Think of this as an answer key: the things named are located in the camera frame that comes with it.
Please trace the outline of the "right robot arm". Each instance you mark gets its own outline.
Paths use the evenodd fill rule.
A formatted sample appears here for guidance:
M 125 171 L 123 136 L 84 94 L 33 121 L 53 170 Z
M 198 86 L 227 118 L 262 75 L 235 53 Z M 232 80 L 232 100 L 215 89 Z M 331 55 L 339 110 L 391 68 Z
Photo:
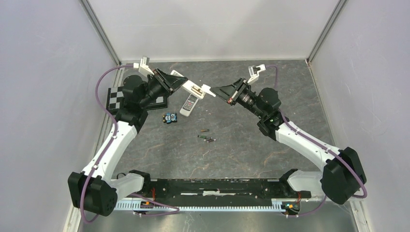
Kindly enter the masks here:
M 333 202 L 344 204 L 351 197 L 368 196 L 366 174 L 356 150 L 329 145 L 296 126 L 280 110 L 277 90 L 266 87 L 256 93 L 241 78 L 231 85 L 211 87 L 209 93 L 231 106 L 242 105 L 258 117 L 264 136 L 287 145 L 321 169 L 321 190 Z

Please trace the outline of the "white long remote control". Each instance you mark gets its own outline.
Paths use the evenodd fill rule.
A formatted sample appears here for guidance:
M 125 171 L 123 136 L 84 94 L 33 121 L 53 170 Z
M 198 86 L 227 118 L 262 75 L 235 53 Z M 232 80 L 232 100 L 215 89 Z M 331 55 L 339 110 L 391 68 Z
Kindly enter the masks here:
M 210 90 L 210 86 L 206 84 L 202 84 L 201 86 L 199 86 L 191 80 L 187 80 L 178 90 L 180 89 L 187 91 L 188 93 L 194 95 L 198 99 L 203 99 L 205 95 L 216 97 L 216 94 Z

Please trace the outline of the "black white checkerboard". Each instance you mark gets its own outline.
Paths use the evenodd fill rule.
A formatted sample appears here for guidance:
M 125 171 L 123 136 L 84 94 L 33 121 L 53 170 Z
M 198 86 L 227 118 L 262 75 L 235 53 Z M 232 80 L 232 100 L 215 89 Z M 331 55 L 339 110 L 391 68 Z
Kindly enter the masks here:
M 109 111 L 112 115 L 115 115 L 120 107 L 124 104 L 124 96 L 122 93 L 123 87 L 112 87 L 108 89 L 107 92 L 107 102 L 106 110 Z M 150 103 L 146 109 L 157 110 L 164 109 L 168 107 L 168 98 L 167 97 L 158 97 L 154 102 Z

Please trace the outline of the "grey white remote control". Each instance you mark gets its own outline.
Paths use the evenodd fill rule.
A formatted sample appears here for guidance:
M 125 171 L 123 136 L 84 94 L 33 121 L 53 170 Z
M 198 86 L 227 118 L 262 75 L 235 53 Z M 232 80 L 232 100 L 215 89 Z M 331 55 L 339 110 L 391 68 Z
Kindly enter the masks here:
M 183 106 L 180 109 L 180 114 L 183 116 L 190 116 L 192 113 L 193 109 L 195 108 L 197 102 L 199 101 L 199 98 L 197 98 L 195 95 L 190 94 L 186 101 L 184 102 Z

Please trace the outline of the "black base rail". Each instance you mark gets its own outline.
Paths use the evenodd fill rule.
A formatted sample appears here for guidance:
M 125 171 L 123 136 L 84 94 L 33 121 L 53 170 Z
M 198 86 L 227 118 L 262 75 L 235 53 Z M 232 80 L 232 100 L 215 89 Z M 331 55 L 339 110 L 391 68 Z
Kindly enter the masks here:
M 309 199 L 281 179 L 152 179 L 139 191 L 171 206 L 270 206 L 272 199 Z

